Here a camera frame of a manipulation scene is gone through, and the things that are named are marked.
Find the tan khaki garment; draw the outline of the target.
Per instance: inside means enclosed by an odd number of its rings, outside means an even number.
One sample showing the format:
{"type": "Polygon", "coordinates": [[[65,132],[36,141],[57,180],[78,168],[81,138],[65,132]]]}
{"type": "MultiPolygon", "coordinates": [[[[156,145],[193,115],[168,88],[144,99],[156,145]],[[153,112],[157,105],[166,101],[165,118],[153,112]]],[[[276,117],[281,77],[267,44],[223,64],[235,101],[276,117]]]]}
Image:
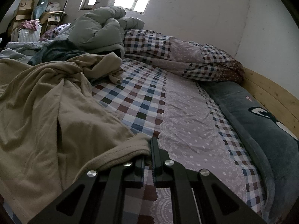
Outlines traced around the tan khaki garment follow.
{"type": "Polygon", "coordinates": [[[90,79],[119,71],[116,54],[31,66],[1,59],[1,195],[28,223],[84,172],[149,155],[149,137],[92,96],[90,79]]]}

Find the plaid checkered bed sheet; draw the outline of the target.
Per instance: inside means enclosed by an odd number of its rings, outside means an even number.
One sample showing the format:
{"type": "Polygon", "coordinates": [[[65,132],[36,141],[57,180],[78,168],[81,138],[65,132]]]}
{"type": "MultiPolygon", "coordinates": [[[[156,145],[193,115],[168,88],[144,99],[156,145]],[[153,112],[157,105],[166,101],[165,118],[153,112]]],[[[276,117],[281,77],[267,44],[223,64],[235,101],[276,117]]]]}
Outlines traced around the plaid checkered bed sheet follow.
{"type": "Polygon", "coordinates": [[[196,83],[131,59],[120,84],[100,82],[92,95],[118,114],[134,133],[158,139],[159,147],[185,168],[210,170],[257,214],[265,191],[253,161],[219,106],[196,83]]]}

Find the dark teal penguin pillow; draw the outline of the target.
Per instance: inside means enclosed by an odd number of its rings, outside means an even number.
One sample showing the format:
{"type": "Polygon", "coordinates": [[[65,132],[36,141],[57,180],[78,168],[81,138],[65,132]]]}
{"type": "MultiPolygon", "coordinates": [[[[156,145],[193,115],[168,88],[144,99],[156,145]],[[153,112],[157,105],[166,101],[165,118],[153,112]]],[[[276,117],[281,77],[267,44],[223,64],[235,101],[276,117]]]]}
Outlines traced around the dark teal penguin pillow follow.
{"type": "Polygon", "coordinates": [[[208,83],[203,89],[220,107],[263,180],[262,217],[282,223],[298,199],[298,138],[242,86],[208,83]]]}

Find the wooden headboard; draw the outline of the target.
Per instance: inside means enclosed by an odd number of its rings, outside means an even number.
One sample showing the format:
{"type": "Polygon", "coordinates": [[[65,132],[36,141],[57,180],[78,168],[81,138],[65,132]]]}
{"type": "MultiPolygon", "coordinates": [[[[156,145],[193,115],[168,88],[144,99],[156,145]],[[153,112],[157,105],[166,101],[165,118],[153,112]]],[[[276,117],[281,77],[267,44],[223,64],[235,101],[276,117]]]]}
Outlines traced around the wooden headboard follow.
{"type": "Polygon", "coordinates": [[[298,99],[270,79],[244,68],[243,87],[295,136],[298,136],[298,99]]]}

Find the plaid folded quilt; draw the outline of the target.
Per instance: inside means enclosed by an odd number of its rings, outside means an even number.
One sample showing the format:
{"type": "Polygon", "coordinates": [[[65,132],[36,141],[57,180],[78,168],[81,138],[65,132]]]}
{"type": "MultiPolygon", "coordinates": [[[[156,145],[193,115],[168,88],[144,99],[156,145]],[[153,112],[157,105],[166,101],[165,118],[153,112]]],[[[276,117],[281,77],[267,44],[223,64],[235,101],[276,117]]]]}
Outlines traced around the plaid folded quilt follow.
{"type": "Polygon", "coordinates": [[[152,30],[132,29],[125,32],[124,49],[126,58],[193,81],[244,82],[242,64],[210,44],[183,41],[152,30]]]}

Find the dark teal garment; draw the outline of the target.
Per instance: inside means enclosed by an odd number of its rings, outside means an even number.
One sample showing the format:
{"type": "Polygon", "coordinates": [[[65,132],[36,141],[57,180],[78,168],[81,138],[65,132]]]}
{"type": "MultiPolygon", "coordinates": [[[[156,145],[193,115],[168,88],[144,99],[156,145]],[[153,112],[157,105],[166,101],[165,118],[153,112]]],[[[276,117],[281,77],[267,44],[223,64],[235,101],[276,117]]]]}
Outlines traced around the dark teal garment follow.
{"type": "Polygon", "coordinates": [[[43,46],[40,51],[31,57],[27,64],[36,66],[45,62],[67,61],[85,53],[68,39],[56,40],[43,46]]]}

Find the light blue grey garment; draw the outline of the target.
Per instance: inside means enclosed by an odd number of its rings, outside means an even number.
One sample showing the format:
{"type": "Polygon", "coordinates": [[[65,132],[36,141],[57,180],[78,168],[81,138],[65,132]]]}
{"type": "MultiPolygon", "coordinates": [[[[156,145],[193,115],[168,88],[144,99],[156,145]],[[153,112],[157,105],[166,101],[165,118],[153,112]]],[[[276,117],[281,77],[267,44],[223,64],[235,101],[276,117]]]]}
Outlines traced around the light blue grey garment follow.
{"type": "Polygon", "coordinates": [[[1,51],[1,59],[8,58],[27,64],[43,46],[51,42],[53,42],[53,40],[49,39],[27,43],[9,42],[5,49],[1,51]]]}

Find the plaid pillow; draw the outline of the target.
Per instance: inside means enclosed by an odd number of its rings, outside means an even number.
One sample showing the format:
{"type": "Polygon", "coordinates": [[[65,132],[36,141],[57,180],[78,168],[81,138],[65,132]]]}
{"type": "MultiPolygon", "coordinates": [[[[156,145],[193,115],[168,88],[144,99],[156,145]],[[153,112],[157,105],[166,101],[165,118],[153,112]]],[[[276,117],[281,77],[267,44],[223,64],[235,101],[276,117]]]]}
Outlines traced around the plaid pillow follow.
{"type": "Polygon", "coordinates": [[[55,26],[54,28],[51,28],[47,30],[40,38],[39,41],[45,41],[47,39],[53,40],[55,37],[59,35],[59,33],[70,26],[70,23],[62,24],[59,26],[55,26]]]}

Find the stacked cardboard boxes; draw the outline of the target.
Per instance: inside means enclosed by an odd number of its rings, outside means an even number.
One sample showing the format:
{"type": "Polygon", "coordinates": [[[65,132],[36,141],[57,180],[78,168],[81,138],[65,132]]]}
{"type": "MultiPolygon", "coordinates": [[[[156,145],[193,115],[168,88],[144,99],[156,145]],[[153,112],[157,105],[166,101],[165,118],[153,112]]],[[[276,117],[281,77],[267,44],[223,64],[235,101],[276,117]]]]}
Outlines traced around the stacked cardboard boxes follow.
{"type": "MultiPolygon", "coordinates": [[[[31,20],[34,10],[34,0],[21,0],[18,8],[14,12],[14,17],[8,25],[7,33],[11,33],[20,25],[23,21],[31,20]]],[[[58,24],[61,20],[62,10],[60,4],[56,1],[49,2],[46,10],[40,17],[41,24],[58,24]]]]}

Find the pink cloth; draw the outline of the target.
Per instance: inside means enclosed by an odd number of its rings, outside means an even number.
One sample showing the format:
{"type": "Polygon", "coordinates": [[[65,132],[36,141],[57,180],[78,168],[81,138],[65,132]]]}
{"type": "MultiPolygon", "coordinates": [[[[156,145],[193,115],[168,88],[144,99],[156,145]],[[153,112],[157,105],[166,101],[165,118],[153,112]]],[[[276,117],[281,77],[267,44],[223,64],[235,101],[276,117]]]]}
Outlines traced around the pink cloth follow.
{"type": "Polygon", "coordinates": [[[19,24],[20,29],[31,29],[31,30],[38,30],[40,25],[40,20],[39,19],[34,19],[34,20],[25,20],[19,24]]]}

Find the teal plush toy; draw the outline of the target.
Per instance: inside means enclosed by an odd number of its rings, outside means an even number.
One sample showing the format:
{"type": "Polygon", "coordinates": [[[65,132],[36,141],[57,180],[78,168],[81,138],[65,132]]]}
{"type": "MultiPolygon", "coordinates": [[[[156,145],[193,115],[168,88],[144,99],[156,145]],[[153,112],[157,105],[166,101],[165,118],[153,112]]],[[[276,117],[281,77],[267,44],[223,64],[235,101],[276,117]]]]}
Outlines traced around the teal plush toy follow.
{"type": "Polygon", "coordinates": [[[38,3],[32,13],[33,20],[39,19],[41,17],[42,13],[46,10],[48,6],[48,2],[49,0],[38,0],[38,3]]]}

